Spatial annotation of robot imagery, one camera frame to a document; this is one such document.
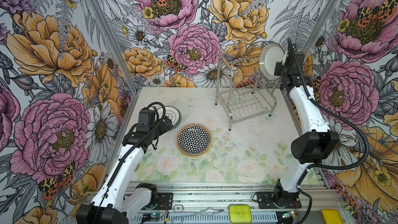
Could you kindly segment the large dark rimmed plate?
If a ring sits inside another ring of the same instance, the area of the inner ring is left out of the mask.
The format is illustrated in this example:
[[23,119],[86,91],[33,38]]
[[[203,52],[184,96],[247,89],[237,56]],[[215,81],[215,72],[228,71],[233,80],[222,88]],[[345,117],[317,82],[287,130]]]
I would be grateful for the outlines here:
[[285,57],[283,48],[277,43],[265,45],[260,53],[259,68],[261,74],[268,80],[277,80],[280,75],[275,74],[277,63],[282,63]]

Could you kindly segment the black geometric pattern plate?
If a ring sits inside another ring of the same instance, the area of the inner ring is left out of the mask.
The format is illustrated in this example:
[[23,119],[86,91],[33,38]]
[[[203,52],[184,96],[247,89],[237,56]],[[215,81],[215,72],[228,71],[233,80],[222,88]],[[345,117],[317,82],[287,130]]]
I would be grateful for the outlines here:
[[177,148],[188,157],[199,157],[211,147],[211,133],[201,124],[189,124],[177,135]]

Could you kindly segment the metal wire dish rack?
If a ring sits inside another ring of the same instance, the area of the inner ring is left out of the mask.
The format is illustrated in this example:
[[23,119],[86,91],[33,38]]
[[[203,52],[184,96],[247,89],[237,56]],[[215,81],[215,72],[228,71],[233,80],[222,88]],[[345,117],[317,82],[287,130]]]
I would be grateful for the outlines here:
[[240,58],[229,62],[220,58],[217,65],[215,105],[221,105],[227,114],[228,130],[233,124],[264,114],[271,116],[277,106],[274,96],[279,80],[269,80],[259,69],[245,82],[236,83],[237,65],[249,59]]

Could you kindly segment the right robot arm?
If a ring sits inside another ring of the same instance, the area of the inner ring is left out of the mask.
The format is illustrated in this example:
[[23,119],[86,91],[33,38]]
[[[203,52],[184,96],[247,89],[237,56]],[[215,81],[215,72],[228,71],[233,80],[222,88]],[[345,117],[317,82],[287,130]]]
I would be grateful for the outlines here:
[[312,102],[315,99],[313,85],[300,67],[299,59],[304,54],[289,50],[285,61],[277,63],[275,73],[282,76],[293,100],[301,121],[302,135],[291,143],[291,153],[295,162],[291,163],[285,175],[279,179],[273,192],[273,202],[277,207],[292,207],[299,196],[299,188],[311,166],[320,164],[339,141],[323,119],[320,109]]

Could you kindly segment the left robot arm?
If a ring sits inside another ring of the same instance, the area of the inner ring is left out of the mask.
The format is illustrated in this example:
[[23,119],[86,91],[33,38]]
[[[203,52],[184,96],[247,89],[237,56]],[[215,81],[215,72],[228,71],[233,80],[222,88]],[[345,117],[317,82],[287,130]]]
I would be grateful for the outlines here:
[[157,148],[159,137],[176,128],[181,113],[172,106],[153,102],[140,110],[138,122],[123,137],[117,163],[89,204],[76,214],[79,224],[129,224],[144,208],[158,202],[155,184],[141,183],[126,196],[130,178],[149,147]]

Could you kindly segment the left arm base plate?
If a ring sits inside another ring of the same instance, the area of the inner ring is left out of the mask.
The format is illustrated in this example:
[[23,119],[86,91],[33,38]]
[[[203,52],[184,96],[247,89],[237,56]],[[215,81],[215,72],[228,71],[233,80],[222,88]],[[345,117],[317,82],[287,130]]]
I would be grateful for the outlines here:
[[161,210],[164,211],[167,209],[168,211],[172,209],[173,206],[173,193],[164,192],[158,193],[158,201],[154,204],[149,204],[142,208],[143,211],[153,211],[153,210]]

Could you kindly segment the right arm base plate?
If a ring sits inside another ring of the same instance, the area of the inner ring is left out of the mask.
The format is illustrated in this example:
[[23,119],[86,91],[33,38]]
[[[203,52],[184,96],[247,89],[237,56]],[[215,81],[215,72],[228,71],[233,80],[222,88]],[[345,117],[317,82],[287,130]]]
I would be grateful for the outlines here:
[[277,196],[274,192],[256,192],[252,200],[258,204],[259,209],[300,209],[302,204],[297,194]]

